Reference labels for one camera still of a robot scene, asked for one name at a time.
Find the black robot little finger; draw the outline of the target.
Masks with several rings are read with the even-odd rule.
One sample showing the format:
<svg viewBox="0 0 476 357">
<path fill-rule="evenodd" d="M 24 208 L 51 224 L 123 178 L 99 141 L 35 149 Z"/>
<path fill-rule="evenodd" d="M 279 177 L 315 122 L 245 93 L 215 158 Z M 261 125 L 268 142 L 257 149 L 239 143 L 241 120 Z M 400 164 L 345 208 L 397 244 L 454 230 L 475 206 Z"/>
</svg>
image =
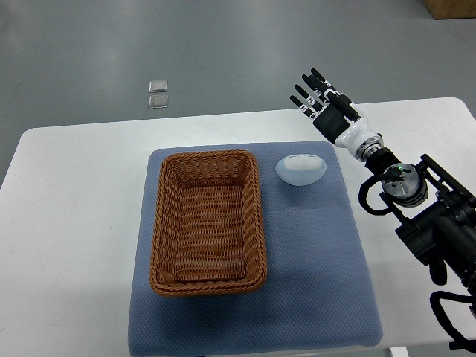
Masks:
<svg viewBox="0 0 476 357">
<path fill-rule="evenodd" d="M 315 120 L 316 119 L 316 113 L 310 109 L 307 105 L 303 104 L 297 97 L 294 95 L 291 95 L 289 99 L 293 102 L 293 104 L 299 108 L 299 110 L 302 111 L 302 113 L 305 114 L 309 119 Z"/>
</svg>

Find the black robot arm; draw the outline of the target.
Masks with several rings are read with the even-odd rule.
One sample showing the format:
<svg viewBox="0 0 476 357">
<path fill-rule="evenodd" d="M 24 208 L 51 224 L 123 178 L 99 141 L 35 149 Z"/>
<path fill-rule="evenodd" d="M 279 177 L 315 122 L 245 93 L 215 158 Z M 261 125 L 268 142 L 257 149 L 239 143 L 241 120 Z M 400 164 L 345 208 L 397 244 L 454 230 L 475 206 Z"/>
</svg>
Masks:
<svg viewBox="0 0 476 357">
<path fill-rule="evenodd" d="M 302 79 L 306 87 L 295 85 L 293 104 L 330 143 L 346 149 L 372 173 L 359 188 L 360 206 L 373 216 L 392 213 L 399 220 L 397 236 L 428 267 L 434 284 L 444 286 L 449 269 L 459 277 L 467 295 L 435 291 L 429 300 L 453 339 L 450 349 L 474 353 L 475 341 L 454 327 L 441 302 L 466 303 L 475 311 L 475 196 L 429 155 L 417 164 L 400 161 L 356 104 L 319 71 L 312 69 Z"/>
</svg>

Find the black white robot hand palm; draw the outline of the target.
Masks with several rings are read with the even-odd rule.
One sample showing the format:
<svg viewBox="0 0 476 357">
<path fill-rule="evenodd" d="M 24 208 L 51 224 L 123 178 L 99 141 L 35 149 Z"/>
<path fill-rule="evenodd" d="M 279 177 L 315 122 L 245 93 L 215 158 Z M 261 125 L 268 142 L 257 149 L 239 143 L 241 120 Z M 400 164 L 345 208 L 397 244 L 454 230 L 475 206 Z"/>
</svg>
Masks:
<svg viewBox="0 0 476 357">
<path fill-rule="evenodd" d="M 314 127 L 332 144 L 347 151 L 358 161 L 383 148 L 383 139 L 368 125 L 366 116 L 348 120 L 335 106 L 329 105 L 312 115 Z"/>
</svg>

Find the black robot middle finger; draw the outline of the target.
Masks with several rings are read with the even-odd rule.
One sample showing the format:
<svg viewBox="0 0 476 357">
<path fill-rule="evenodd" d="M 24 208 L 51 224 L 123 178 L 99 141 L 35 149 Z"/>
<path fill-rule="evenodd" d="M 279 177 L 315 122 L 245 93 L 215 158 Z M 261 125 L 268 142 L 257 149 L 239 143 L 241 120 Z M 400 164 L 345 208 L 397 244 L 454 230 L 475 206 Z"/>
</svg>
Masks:
<svg viewBox="0 0 476 357">
<path fill-rule="evenodd" d="M 321 101 L 329 101 L 327 92 L 331 89 L 331 84 L 321 74 L 302 74 L 301 78 Z"/>
</svg>

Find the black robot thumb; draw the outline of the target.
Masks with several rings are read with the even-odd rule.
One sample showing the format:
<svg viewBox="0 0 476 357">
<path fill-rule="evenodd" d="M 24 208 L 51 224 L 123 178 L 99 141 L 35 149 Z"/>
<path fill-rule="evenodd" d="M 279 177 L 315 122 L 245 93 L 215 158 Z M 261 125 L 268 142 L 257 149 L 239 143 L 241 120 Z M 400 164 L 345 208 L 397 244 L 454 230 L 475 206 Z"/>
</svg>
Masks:
<svg viewBox="0 0 476 357">
<path fill-rule="evenodd" d="M 324 93 L 329 105 L 324 110 L 324 116 L 336 118 L 338 115 L 349 121 L 356 122 L 361 119 L 361 115 L 352 107 L 352 101 L 345 95 L 332 90 Z"/>
</svg>

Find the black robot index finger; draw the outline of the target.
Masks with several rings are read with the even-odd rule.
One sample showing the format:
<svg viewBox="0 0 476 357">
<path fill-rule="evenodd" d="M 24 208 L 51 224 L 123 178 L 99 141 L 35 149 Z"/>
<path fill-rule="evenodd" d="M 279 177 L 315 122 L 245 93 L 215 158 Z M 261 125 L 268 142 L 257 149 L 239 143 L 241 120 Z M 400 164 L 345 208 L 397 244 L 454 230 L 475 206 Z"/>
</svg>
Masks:
<svg viewBox="0 0 476 357">
<path fill-rule="evenodd" d="M 336 93 L 335 87 L 315 68 L 311 69 L 310 82 L 312 83 L 314 90 L 318 93 L 323 94 L 328 89 Z"/>
</svg>

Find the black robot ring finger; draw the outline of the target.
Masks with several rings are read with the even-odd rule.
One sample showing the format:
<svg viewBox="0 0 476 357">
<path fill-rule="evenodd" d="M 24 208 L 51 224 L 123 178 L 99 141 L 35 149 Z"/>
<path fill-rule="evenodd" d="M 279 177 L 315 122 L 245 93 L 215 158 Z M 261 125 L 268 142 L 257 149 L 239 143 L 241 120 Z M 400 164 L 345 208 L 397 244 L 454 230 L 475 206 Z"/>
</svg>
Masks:
<svg viewBox="0 0 476 357">
<path fill-rule="evenodd" d="M 324 107 L 314 97 L 312 97 L 307 91 L 305 91 L 300 85 L 294 85 L 297 93 L 312 107 L 314 110 L 322 110 Z"/>
</svg>

